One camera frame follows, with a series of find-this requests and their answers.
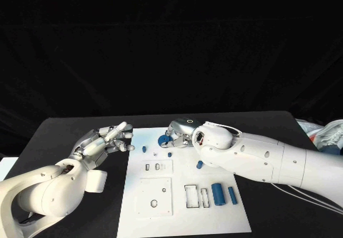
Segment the table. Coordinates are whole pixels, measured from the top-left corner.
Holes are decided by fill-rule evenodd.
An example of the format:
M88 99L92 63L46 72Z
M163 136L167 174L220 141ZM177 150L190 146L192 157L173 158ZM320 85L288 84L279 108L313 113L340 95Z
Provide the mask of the table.
M187 115L150 115L98 118L49 118L40 124L7 178L53 165L68 157L73 144L94 128L127 121L140 127L167 127L173 119L187 116L229 125L241 131L277 139L292 146L316 147L288 112L248 112ZM66 218L36 237L115 237L125 183L128 152L112 153L99 169L108 172L104 192L85 193ZM282 193L268 183L236 176L252 233L202 237L341 237L343 216Z

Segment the black backdrop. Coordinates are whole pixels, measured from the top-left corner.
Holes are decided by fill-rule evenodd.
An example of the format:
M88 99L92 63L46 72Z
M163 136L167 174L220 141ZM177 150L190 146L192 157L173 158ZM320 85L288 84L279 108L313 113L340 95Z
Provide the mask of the black backdrop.
M1 153L20 153L47 117L340 117L341 21L209 4L30 1L0 11Z

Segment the robotic arm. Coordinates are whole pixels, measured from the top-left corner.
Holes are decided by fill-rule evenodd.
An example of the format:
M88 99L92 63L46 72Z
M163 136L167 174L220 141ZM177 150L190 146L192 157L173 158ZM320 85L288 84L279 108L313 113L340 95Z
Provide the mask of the robotic arm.
M91 130L78 140L68 159L0 182L0 237L32 238L76 209L85 191L102 192L107 172L95 169L107 155L115 151L134 150L121 138L132 128L122 122L118 126ZM10 205L17 203L30 214L43 217L19 223L13 219Z
M207 166L222 167L254 181L300 187L343 207L341 156L297 148L236 129L238 133L232 134L225 127L229 126L210 122L200 125L193 119L177 119L161 136L169 138L163 143L158 140L160 146L193 145Z

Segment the white board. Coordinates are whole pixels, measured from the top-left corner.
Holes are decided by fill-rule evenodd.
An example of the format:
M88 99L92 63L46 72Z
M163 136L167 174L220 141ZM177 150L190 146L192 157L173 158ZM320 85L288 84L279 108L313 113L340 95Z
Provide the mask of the white board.
M161 148L157 139L164 134L166 129L138 128L132 131L131 144L135 146L135 150L130 152L128 157L117 237L145 238L251 232L233 175L222 168L212 168L206 165L199 170L196 168L199 155L193 147ZM143 153L143 146L147 147L145 153ZM153 173L148 175L145 173L145 161L167 160L171 160L171 172L166 169L166 174ZM135 206L141 198L140 182L141 179L157 178L171 179L171 215L141 217L137 214ZM210 189L213 183L222 184L226 200L223 206L215 206ZM184 185L196 185L199 208L186 207ZM238 205L230 202L228 187L233 187ZM203 188L207 191L209 208L203 208L200 194Z

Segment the circular hole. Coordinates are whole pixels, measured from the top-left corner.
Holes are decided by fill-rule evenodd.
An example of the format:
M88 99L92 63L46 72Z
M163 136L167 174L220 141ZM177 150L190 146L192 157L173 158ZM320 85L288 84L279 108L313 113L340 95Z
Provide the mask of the circular hole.
M150 205L151 205L151 207L157 207L157 200L153 200L153 201L150 202Z

